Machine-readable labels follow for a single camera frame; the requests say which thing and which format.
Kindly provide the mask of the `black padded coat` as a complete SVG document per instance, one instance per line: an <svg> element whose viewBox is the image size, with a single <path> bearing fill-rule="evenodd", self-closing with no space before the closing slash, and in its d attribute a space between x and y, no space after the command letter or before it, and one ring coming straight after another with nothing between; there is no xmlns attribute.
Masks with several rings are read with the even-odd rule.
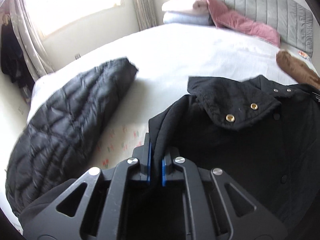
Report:
<svg viewBox="0 0 320 240"><path fill-rule="evenodd" d="M149 121L150 183L138 159L92 168L33 203L26 239L319 239L319 91L263 76L191 77ZM179 151L180 180L162 186Z"/></svg>

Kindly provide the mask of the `dark clothes hanging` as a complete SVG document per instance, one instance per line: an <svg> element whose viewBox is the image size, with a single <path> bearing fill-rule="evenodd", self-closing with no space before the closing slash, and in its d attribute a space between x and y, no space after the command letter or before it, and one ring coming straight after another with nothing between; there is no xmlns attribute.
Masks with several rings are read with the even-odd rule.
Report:
<svg viewBox="0 0 320 240"><path fill-rule="evenodd" d="M27 88L29 92L34 87L22 48L14 33L9 14L3 14L1 27L1 70L12 83L17 83L19 88Z"/></svg>

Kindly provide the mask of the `cherry print bed sheet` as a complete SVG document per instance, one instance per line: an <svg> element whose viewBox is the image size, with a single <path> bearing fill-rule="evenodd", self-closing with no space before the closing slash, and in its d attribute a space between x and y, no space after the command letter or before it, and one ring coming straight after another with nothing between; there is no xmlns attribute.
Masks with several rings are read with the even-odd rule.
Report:
<svg viewBox="0 0 320 240"><path fill-rule="evenodd" d="M144 144L148 124L113 125L101 135L89 164L101 169L115 167L132 156L134 148Z"/></svg>

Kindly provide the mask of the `black quilted puffer jacket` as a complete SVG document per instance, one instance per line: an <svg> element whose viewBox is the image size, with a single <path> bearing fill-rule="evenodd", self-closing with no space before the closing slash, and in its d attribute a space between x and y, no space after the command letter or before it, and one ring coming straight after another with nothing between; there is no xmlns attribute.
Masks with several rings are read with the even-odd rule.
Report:
<svg viewBox="0 0 320 240"><path fill-rule="evenodd" d="M137 72L127 58L107 61L73 77L41 105L7 166L5 194L16 217L49 190L80 176Z"/></svg>

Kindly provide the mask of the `white bed cover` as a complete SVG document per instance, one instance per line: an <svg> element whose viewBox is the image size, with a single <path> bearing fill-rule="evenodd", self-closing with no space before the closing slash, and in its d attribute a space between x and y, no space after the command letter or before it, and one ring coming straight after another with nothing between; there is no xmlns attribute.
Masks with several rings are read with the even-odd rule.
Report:
<svg viewBox="0 0 320 240"><path fill-rule="evenodd" d="M70 79L106 61L125 57L136 79L110 123L145 124L187 93L191 76L244 81L263 75L283 85L294 79L276 63L278 47L228 29L165 24L105 44L36 81L29 117Z"/></svg>

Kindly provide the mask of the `folded light blue blanket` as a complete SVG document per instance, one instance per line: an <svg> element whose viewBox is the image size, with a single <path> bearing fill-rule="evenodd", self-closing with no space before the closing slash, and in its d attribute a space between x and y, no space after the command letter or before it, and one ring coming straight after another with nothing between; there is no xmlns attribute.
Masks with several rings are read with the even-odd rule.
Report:
<svg viewBox="0 0 320 240"><path fill-rule="evenodd" d="M179 12L166 12L163 16L163 23L181 23L181 24L194 24L194 25L214 25L210 14L192 15L183 14Z"/></svg>

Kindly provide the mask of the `beige curtain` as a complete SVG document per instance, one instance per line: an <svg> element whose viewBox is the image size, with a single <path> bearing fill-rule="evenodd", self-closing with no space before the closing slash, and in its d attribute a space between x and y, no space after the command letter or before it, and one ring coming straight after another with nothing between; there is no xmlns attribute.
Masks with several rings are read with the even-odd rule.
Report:
<svg viewBox="0 0 320 240"><path fill-rule="evenodd" d="M133 0L139 30L143 31L157 25L153 0Z"/></svg>

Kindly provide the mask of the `pink velvet pillow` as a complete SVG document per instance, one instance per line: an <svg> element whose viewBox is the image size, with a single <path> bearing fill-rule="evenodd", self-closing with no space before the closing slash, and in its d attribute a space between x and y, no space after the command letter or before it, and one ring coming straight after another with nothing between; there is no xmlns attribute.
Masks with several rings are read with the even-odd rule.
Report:
<svg viewBox="0 0 320 240"><path fill-rule="evenodd" d="M278 48L280 47L280 34L271 26L251 20L237 11L229 9L221 0L198 1L207 3L212 21L217 28L229 28L249 36L258 37Z"/></svg>

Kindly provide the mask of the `brown garment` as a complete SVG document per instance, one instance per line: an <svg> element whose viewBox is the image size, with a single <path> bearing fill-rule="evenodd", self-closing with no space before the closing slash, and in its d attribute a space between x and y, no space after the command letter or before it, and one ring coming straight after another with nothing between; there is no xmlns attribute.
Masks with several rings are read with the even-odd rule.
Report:
<svg viewBox="0 0 320 240"><path fill-rule="evenodd" d="M276 62L282 71L298 83L307 83L320 89L319 75L310 69L305 62L292 56L288 51L278 51L276 54Z"/></svg>

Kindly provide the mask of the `grey quilted headboard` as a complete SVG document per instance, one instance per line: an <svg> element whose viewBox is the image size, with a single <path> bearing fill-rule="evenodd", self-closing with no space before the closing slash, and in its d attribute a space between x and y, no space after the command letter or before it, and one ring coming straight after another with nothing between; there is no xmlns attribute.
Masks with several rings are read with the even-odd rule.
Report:
<svg viewBox="0 0 320 240"><path fill-rule="evenodd" d="M313 14L294 0L221 0L227 7L276 29L283 42L313 55Z"/></svg>

